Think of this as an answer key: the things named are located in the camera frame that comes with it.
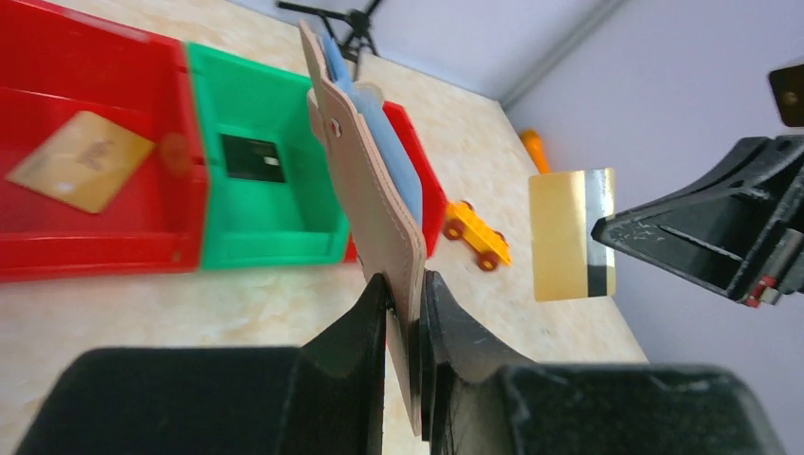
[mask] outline orange object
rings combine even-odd
[[[547,156],[544,154],[544,143],[541,141],[539,134],[534,130],[525,130],[520,134],[520,139],[539,173],[550,173],[550,164],[547,163]]]
[[[505,236],[487,226],[467,201],[449,203],[444,235],[450,240],[463,239],[477,251],[477,264],[484,272],[496,270],[500,262],[511,265]]]

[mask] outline plastic crate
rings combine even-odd
[[[411,159],[419,179],[422,181],[422,233],[427,244],[428,257],[435,253],[435,245],[441,236],[441,227],[444,224],[444,214],[447,212],[447,196],[441,188],[435,172],[427,160],[427,155],[419,142],[419,136],[405,112],[405,108],[394,102],[385,101],[382,105],[388,121],[391,122],[393,130],[399,136],[408,158]],[[349,245],[346,247],[345,263],[353,263],[357,260],[357,248],[349,237]]]
[[[0,2],[0,280],[194,270],[208,178],[183,45],[39,1]],[[5,180],[81,110],[155,149],[100,214]]]
[[[340,262],[349,227],[310,128],[310,80],[203,45],[188,52],[210,170],[202,267]],[[243,175],[260,159],[270,173]]]

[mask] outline gold card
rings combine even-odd
[[[536,300],[614,294],[614,251],[592,239],[614,212],[613,169],[533,175],[528,187]]]
[[[17,165],[6,179],[99,213],[139,167],[154,143],[81,111]]]

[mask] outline white wall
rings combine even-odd
[[[804,54],[802,21],[801,0],[633,0],[509,117],[540,131],[558,171],[613,166],[630,208],[691,183],[738,138],[783,130],[766,75]],[[804,299],[752,310],[617,260],[615,299],[649,359],[731,368],[804,453]]]
[[[274,0],[232,1],[291,23],[301,17]],[[343,12],[369,3],[292,1]],[[497,99],[598,1],[612,0],[384,0],[372,35],[382,57]]]

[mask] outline toy car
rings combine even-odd
[[[484,272],[496,270],[500,262],[511,265],[505,236],[487,226],[467,201],[449,203],[444,235],[450,240],[464,239],[477,251],[477,264]]]

